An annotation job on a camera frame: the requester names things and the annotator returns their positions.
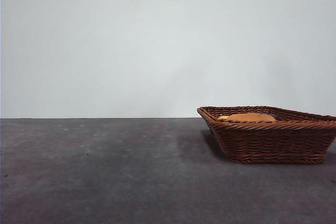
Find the orange cloth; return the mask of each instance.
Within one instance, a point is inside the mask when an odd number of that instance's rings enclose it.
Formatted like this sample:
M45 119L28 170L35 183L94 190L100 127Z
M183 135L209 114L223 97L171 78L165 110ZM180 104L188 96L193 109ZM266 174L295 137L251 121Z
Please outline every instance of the orange cloth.
M250 121L250 122L258 122L258 121L275 122L276 121L276 119L271 115L264 115L264 114L258 114L258 113L234 114L234 115L230 115L226 120Z

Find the basket rim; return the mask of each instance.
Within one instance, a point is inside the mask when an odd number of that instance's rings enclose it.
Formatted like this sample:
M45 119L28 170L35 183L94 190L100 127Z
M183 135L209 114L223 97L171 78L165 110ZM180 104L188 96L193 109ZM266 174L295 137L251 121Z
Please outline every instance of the basket rim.
M218 119L211 115L207 109L218 108L218 109L244 109L244 108L269 108L283 110L289 113L300 113L303 115L317 116L320 117L320 120L292 120L292 121L233 121ZM237 129L237 130L278 130L278 129L287 129L287 130L300 130L300 129L335 129L336 130L336 117L329 115L318 115L311 114L306 112L299 112L294 110L287 110L272 106L202 106L197 109L197 112L203 117L210 126L216 124L217 126L227 128L227 129Z

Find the gray floor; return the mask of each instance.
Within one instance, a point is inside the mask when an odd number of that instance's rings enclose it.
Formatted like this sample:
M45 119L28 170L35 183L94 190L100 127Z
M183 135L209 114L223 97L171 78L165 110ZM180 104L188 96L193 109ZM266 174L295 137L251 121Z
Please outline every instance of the gray floor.
M239 165L202 119L2 120L3 224L336 223L323 165Z

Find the brown wicker basket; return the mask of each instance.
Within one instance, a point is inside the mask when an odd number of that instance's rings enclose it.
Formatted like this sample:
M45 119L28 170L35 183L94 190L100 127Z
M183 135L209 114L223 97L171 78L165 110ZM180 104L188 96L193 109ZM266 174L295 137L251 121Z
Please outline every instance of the brown wicker basket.
M242 164L322 164L336 138L336 117L268 106L201 107L204 118L222 151ZM221 115L268 113L276 122L241 122L218 119Z

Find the concrete floor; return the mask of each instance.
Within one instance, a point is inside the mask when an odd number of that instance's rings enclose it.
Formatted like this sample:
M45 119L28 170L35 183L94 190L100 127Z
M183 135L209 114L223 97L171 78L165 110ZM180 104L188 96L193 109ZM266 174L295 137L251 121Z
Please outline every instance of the concrete floor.
M3 224L336 223L323 165L239 165L199 119L2 120Z

